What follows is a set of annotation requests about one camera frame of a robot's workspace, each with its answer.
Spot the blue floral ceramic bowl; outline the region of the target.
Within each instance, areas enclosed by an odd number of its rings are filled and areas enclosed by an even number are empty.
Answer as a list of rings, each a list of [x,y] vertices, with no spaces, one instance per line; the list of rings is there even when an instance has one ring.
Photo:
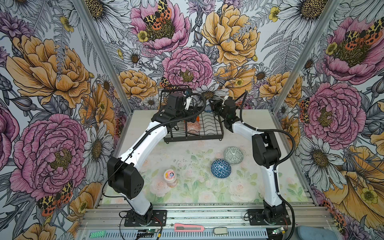
[[[206,107],[205,107],[205,109],[204,109],[204,111],[205,111],[206,113],[212,113],[213,110],[212,110],[211,105],[210,105],[210,104],[207,104]]]

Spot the black wire dish rack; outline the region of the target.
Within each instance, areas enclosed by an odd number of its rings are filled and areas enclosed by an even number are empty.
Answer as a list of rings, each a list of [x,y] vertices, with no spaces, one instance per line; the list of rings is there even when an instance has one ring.
[[[222,140],[223,125],[220,117],[212,113],[208,97],[195,94],[187,86],[165,87],[160,93],[162,121],[179,121],[168,126],[164,142]]]

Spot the orange patterned ceramic bowl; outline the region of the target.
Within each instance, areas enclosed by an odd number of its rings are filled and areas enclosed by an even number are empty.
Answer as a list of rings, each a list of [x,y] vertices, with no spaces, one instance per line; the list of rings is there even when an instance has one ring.
[[[201,124],[196,122],[187,122],[186,133],[190,135],[199,135],[201,130]]]

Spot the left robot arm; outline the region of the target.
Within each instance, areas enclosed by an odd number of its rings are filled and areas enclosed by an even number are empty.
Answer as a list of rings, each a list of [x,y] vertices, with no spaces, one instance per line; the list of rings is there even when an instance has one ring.
[[[131,210],[128,213],[133,222],[147,226],[155,220],[153,204],[142,193],[145,181],[140,170],[145,160],[171,129],[179,122],[196,120],[205,107],[206,99],[201,94],[171,93],[167,104],[153,115],[148,127],[133,146],[119,157],[108,160],[106,185],[129,203]]]

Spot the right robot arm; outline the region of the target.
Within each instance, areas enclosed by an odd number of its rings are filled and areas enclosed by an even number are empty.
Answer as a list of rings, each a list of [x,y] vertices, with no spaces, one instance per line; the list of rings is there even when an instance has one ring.
[[[290,138],[293,136],[282,130],[260,129],[245,123],[242,116],[237,116],[236,101],[233,99],[209,102],[214,115],[223,119],[227,130],[241,135],[252,143],[253,158],[257,165],[262,167],[265,188],[264,210],[260,214],[255,213],[254,217],[249,214],[249,218],[262,219],[267,224],[278,223],[283,218],[285,218],[284,222],[287,222],[289,217],[286,201],[283,200],[279,190],[278,165],[289,159],[293,153],[290,152],[285,158],[281,158],[282,154],[275,133],[282,133]]]

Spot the green patterned ceramic bowl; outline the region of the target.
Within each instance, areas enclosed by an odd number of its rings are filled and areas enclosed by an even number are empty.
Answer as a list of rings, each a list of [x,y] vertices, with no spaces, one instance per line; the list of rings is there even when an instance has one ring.
[[[237,147],[228,147],[224,151],[224,159],[230,164],[237,165],[244,160],[244,153]]]

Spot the dark blue patterned bowl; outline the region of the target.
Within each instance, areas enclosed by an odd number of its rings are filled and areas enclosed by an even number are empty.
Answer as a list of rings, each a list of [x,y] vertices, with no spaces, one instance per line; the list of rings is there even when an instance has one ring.
[[[232,172],[232,168],[229,162],[224,159],[214,160],[211,164],[212,174],[219,179],[228,178]]]

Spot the pink lidded small jar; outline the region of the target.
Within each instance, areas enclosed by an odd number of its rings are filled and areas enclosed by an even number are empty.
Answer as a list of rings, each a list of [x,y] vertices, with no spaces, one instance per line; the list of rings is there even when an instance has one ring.
[[[178,184],[177,174],[172,169],[164,172],[164,180],[170,188],[174,188]]]

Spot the grey oval object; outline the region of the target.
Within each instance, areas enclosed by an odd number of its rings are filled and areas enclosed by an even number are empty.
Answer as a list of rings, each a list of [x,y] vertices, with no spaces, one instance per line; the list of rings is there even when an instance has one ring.
[[[216,236],[227,235],[228,228],[227,227],[217,227],[213,229],[213,234]]]

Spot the pink utility knife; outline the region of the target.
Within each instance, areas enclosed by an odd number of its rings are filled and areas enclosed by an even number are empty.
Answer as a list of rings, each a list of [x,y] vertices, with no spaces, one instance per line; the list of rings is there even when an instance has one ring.
[[[186,225],[186,224],[180,224],[180,223],[176,223],[174,225],[175,232],[199,233],[199,232],[203,232],[204,230],[205,228],[201,225]]]

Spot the blue cloth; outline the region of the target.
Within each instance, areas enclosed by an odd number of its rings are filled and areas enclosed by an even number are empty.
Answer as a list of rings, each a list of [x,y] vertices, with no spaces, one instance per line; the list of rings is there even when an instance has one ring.
[[[299,226],[297,230],[301,240],[338,240],[334,232],[322,228]]]

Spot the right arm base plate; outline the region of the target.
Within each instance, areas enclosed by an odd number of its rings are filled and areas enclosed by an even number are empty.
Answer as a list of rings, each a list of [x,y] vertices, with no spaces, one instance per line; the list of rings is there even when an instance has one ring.
[[[287,212],[282,215],[273,216],[271,213],[265,213],[262,209],[248,209],[245,219],[251,226],[289,226],[291,219]]]

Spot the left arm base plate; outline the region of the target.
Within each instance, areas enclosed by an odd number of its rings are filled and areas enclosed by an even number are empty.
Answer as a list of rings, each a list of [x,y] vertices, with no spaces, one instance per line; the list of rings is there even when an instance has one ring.
[[[125,217],[125,227],[164,227],[167,221],[166,210],[151,210],[141,216],[134,210],[129,210]]]

